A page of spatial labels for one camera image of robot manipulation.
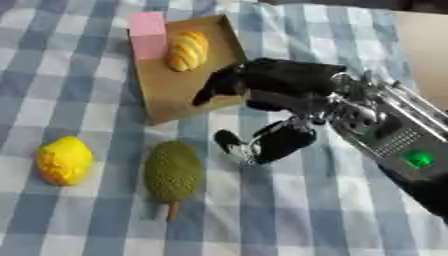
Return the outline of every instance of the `brown cardboard tray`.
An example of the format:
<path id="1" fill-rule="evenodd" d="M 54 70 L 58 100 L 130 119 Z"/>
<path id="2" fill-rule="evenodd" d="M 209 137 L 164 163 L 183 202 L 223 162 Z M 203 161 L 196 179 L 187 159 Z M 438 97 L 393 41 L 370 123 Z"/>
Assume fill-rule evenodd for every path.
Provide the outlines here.
<path id="1" fill-rule="evenodd" d="M 151 125 L 241 103 L 240 97 L 218 96 L 204 106 L 191 105 L 213 71 L 246 59 L 225 15 L 170 22 L 166 30 L 168 42 L 179 32 L 202 31 L 210 47 L 206 63 L 192 71 L 175 72 L 163 58 L 135 63 Z"/>

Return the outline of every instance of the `pink block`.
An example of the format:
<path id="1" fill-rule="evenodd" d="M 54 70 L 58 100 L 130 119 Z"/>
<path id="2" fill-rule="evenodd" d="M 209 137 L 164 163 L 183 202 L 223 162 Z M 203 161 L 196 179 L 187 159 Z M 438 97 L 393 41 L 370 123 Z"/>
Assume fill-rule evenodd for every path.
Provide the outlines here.
<path id="1" fill-rule="evenodd" d="M 162 12 L 136 12 L 129 30 L 136 60 L 157 59 L 165 55 L 167 39 Z"/>

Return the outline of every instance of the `green led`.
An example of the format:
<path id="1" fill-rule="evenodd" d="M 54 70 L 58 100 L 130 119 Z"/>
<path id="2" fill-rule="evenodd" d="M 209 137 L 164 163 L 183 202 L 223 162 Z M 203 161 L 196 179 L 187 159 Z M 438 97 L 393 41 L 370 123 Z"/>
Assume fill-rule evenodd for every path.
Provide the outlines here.
<path id="1" fill-rule="evenodd" d="M 416 169 L 422 169 L 434 163 L 434 157 L 430 153 L 419 150 L 407 151 L 402 157 L 408 165 Z"/>

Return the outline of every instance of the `checkered tablecloth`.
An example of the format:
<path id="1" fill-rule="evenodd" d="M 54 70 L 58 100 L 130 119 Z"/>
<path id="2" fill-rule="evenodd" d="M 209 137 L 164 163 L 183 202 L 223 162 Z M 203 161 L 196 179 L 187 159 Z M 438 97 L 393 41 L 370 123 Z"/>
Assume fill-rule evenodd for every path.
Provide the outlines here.
<path id="1" fill-rule="evenodd" d="M 213 133 L 249 138 L 287 113 L 241 106 L 146 125 L 125 31 L 133 11 L 226 13 L 251 58 L 372 68 L 412 86 L 391 12 L 228 2 L 0 1 L 1 256 L 448 255 L 442 222 L 329 127 L 284 160 L 241 169 Z M 33 154 L 65 135 L 96 162 L 60 188 L 41 180 Z M 139 173 L 151 146 L 175 138 L 197 149 L 206 178 L 167 225 Z"/>

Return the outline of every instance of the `robotic hand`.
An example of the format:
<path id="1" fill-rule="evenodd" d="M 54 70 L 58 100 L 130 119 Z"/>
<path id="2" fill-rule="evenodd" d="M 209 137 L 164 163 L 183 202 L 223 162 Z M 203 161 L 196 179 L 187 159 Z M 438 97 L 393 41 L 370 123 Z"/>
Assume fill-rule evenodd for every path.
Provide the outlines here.
<path id="1" fill-rule="evenodd" d="M 434 156 L 422 150 L 408 149 L 409 144 L 428 151 L 448 149 L 443 143 L 448 127 L 441 124 L 448 123 L 448 116 L 397 83 L 374 84 L 369 73 L 354 80 L 345 71 L 338 65 L 255 59 L 214 72 L 192 104 L 240 95 L 251 108 L 292 113 L 288 120 L 255 132 L 250 142 L 227 130 L 215 134 L 224 152 L 246 164 L 266 164 L 311 145 L 316 132 L 310 124 L 328 122 L 395 184 L 448 223 L 448 173 L 440 171 L 444 164 L 435 165 Z M 443 159 L 443 152 L 436 159 Z"/>
<path id="2" fill-rule="evenodd" d="M 316 132 L 304 117 L 310 114 L 311 107 L 313 111 L 319 108 L 315 104 L 319 104 L 319 99 L 332 93 L 334 83 L 330 78 L 345 69 L 336 65 L 260 58 L 213 73 L 194 98 L 193 105 L 204 104 L 215 95 L 242 95 L 251 108 L 286 109 L 294 113 L 286 121 L 275 122 L 255 132 L 249 143 L 242 142 L 230 131 L 220 130 L 215 134 L 215 141 L 238 161 L 265 164 L 315 141 Z M 314 123 L 323 124 L 322 121 L 315 118 Z"/>

